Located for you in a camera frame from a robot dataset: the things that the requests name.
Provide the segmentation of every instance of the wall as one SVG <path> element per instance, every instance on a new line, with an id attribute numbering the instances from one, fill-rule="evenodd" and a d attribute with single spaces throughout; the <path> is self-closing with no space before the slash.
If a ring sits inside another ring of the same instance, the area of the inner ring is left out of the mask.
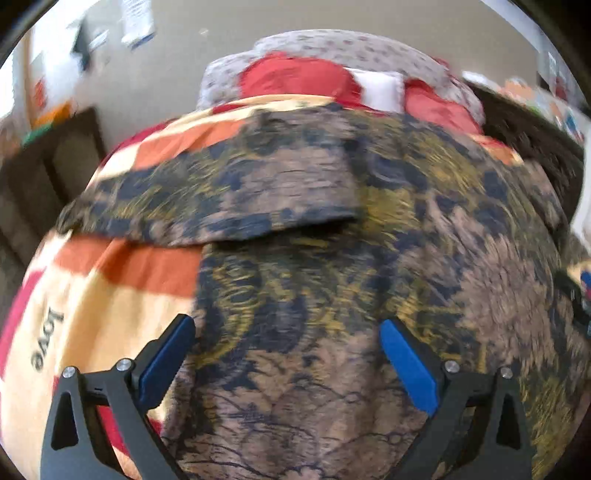
<path id="1" fill-rule="evenodd" d="M 102 0 L 89 11 L 93 28 L 109 28 L 111 59 L 83 76 L 76 99 L 98 107 L 108 148 L 191 111 L 210 61 L 287 30 L 384 35 L 446 59 L 456 72 L 480 72 L 497 82 L 513 75 L 535 81 L 534 47 L 480 0 L 152 0 L 152 5 L 157 34 L 135 51 L 119 41 L 117 0 Z"/>

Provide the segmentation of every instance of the red fabric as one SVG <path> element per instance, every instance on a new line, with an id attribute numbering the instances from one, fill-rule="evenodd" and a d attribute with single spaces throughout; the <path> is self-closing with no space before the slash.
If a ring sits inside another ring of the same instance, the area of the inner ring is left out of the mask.
<path id="1" fill-rule="evenodd" d="M 109 161 L 109 159 L 113 156 L 114 153 L 118 152 L 122 148 L 129 147 L 130 145 L 134 145 L 136 143 L 140 143 L 142 140 L 145 140 L 150 135 L 155 134 L 156 132 L 160 132 L 164 130 L 170 123 L 172 123 L 175 119 L 166 120 L 161 124 L 154 125 L 153 127 L 149 127 L 146 130 L 142 130 L 139 133 L 136 133 L 133 137 L 129 137 L 127 140 L 122 141 L 119 145 L 117 145 L 111 153 L 109 153 L 99 164 L 99 168 L 105 166 L 105 164 Z"/>
<path id="2" fill-rule="evenodd" d="M 360 103 L 361 87 L 341 65 L 322 59 L 269 53 L 240 75 L 242 98 L 296 93 Z"/>
<path id="3" fill-rule="evenodd" d="M 364 110 L 366 112 L 370 112 L 376 116 L 386 116 L 387 113 L 386 112 L 381 112 L 379 110 L 374 110 L 371 107 L 368 107 L 367 105 L 363 105 L 362 103 L 359 102 L 350 102 L 348 100 L 337 100 L 337 103 L 339 103 L 341 106 L 343 106 L 344 108 L 346 108 L 347 110 Z M 232 110 L 238 110 L 239 108 L 244 108 L 244 107 L 248 107 L 248 106 L 252 106 L 249 105 L 247 103 L 224 103 L 223 105 L 218 105 L 212 108 L 212 115 L 217 115 L 218 113 L 225 113 L 225 112 L 231 112 Z"/>
<path id="4" fill-rule="evenodd" d="M 27 277 L 26 282 L 21 286 L 12 300 L 12 306 L 8 313 L 6 323 L 4 324 L 2 336 L 0 336 L 0 375 L 2 378 L 4 378 L 6 361 L 12 345 L 12 339 L 14 338 L 18 326 L 21 324 L 22 315 L 25 313 L 29 299 L 31 298 L 33 290 L 37 286 L 37 283 L 41 280 L 43 272 L 44 270 L 31 272 Z"/>
<path id="5" fill-rule="evenodd" d="M 404 110 L 406 113 L 441 127 L 466 134 L 482 135 L 480 125 L 463 105 L 439 97 L 422 80 L 412 79 L 405 84 Z"/>

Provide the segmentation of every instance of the patterned fabric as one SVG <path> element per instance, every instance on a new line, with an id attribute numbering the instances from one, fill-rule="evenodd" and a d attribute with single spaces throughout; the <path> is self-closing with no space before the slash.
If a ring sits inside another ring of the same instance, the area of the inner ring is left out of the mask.
<path id="1" fill-rule="evenodd" d="M 482 104 L 468 86 L 449 76 L 446 66 L 390 38 L 347 30 L 300 30 L 272 35 L 257 41 L 251 51 L 215 60 L 203 75 L 197 108 L 239 99 L 240 72 L 270 51 L 330 60 L 370 72 L 401 72 L 427 82 L 441 98 L 465 106 L 476 122 L 484 124 Z"/>
<path id="2" fill-rule="evenodd" d="M 552 192 L 526 191 L 526 172 L 409 116 L 303 102 L 95 183 L 58 230 L 215 240 L 200 263 L 197 344 L 161 432 L 191 476 L 382 478 L 426 420 L 379 347 L 379 321 L 397 317 L 466 370 L 512 366 L 541 478 L 569 441 L 589 347 L 552 288 L 564 265 L 531 199 L 563 214 Z M 315 194 L 351 179 L 334 203 Z"/>

